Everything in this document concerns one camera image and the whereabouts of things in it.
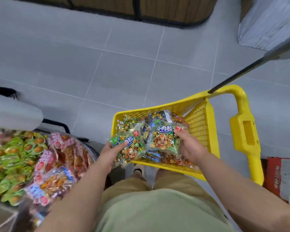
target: yellow handle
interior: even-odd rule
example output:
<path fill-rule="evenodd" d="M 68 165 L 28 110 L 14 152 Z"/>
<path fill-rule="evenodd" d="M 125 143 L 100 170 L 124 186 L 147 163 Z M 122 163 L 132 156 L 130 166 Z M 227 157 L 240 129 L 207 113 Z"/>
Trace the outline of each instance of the yellow handle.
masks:
<path fill-rule="evenodd" d="M 260 160 L 261 148 L 246 93 L 237 85 L 228 85 L 218 89 L 209 98 L 226 93 L 234 95 L 238 109 L 238 113 L 229 120 L 234 147 L 247 155 L 251 179 L 262 185 L 264 176 Z"/>

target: khaki shorts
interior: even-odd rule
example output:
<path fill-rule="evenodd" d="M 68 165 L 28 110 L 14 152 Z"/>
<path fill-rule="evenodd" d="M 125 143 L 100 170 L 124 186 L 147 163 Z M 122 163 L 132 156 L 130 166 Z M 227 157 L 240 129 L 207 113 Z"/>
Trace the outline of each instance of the khaki shorts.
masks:
<path fill-rule="evenodd" d="M 153 190 L 158 189 L 172 189 L 190 196 L 202 197 L 220 208 L 213 197 L 211 197 L 194 179 L 182 173 L 165 170 L 163 175 L 155 182 Z M 106 189 L 102 193 L 100 205 L 102 206 L 110 199 L 121 194 L 151 190 L 152 188 L 149 183 L 138 178 L 127 178 Z"/>

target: person's left hand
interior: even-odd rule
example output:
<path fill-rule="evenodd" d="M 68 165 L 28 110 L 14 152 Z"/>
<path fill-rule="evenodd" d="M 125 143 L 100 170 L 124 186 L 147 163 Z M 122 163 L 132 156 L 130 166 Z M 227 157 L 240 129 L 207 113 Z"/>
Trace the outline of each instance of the person's left hand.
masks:
<path fill-rule="evenodd" d="M 101 169 L 106 173 L 109 174 L 112 170 L 113 162 L 117 156 L 117 154 L 127 146 L 128 141 L 118 144 L 117 146 L 112 148 L 110 142 L 105 144 L 104 148 L 102 149 L 100 156 L 96 162 L 96 164 L 101 167 Z"/>

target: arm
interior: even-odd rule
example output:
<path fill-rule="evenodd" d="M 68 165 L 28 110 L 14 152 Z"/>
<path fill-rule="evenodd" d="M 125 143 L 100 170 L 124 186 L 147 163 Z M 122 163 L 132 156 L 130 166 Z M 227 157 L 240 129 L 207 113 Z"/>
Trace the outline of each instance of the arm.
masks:
<path fill-rule="evenodd" d="M 112 163 L 127 143 L 111 148 L 107 143 L 96 163 L 91 164 L 84 177 L 54 206 L 36 232 L 89 232 L 98 210 L 105 179 Z"/>
<path fill-rule="evenodd" d="M 191 134 L 177 130 L 175 133 L 183 140 L 183 155 L 199 166 L 221 203 L 242 230 L 290 231 L 290 205 L 228 167 Z"/>

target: shopping cart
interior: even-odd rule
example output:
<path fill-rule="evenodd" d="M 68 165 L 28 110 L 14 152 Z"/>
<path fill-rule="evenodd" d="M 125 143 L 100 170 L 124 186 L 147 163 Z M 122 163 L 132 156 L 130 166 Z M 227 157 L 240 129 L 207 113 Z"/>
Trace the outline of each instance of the shopping cart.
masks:
<path fill-rule="evenodd" d="M 211 94 L 208 91 L 203 91 L 185 99 L 160 106 L 118 112 L 113 119 L 112 135 L 118 132 L 120 124 L 126 116 L 143 118 L 150 112 L 169 109 L 171 112 L 184 116 L 185 121 L 189 123 L 189 132 L 199 139 L 209 152 L 220 158 L 214 110 L 209 103 L 209 99 L 226 93 L 234 95 L 238 108 L 238 113 L 230 118 L 234 147 L 247 155 L 251 179 L 262 185 L 264 177 L 260 160 L 261 148 L 255 120 L 250 112 L 246 93 L 237 85 L 224 86 Z M 154 163 L 143 158 L 132 162 L 180 172 L 205 180 L 204 175 L 193 168 Z"/>

